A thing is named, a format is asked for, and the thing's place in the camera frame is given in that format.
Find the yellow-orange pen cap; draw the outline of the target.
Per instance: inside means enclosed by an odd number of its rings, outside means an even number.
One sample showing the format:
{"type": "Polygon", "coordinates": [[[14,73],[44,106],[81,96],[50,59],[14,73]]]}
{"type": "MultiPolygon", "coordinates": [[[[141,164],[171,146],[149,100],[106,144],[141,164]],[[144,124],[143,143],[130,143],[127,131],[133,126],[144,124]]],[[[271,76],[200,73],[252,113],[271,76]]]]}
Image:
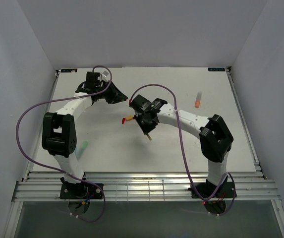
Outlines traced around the yellow-orange pen cap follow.
{"type": "Polygon", "coordinates": [[[132,116],[132,115],[129,115],[129,116],[125,117],[126,121],[130,121],[130,120],[133,120],[133,119],[134,119],[134,116],[132,116]]]}

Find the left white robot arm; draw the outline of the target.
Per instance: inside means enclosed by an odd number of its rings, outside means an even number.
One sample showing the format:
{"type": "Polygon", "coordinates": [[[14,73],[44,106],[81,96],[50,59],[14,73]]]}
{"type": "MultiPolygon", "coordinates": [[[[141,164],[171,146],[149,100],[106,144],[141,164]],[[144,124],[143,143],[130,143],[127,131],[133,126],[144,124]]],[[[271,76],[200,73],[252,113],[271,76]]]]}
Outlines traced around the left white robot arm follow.
{"type": "Polygon", "coordinates": [[[69,101],[54,113],[45,113],[43,118],[42,148],[58,162],[60,169],[67,172],[64,180],[73,184],[71,192],[77,198],[88,193],[88,185],[78,179],[85,179],[85,173],[75,155],[77,147],[76,120],[99,99],[108,104],[128,99],[117,87],[102,80],[94,83],[82,82],[75,91],[75,99],[69,101]]]}

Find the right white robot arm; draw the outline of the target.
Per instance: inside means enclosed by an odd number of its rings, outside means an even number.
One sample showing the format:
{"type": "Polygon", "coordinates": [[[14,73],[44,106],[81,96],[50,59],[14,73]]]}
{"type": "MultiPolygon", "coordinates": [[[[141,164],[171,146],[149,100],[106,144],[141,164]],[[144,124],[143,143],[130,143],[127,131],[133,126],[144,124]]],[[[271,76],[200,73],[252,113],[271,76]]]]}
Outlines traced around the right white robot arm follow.
{"type": "Polygon", "coordinates": [[[186,131],[200,141],[201,152],[208,160],[208,176],[205,183],[191,184],[190,190],[205,200],[218,197],[225,191],[227,181],[227,157],[234,138],[220,115],[202,117],[184,110],[177,110],[163,99],[149,101],[137,95],[129,106],[134,109],[134,119],[145,135],[160,123],[186,131]]]}

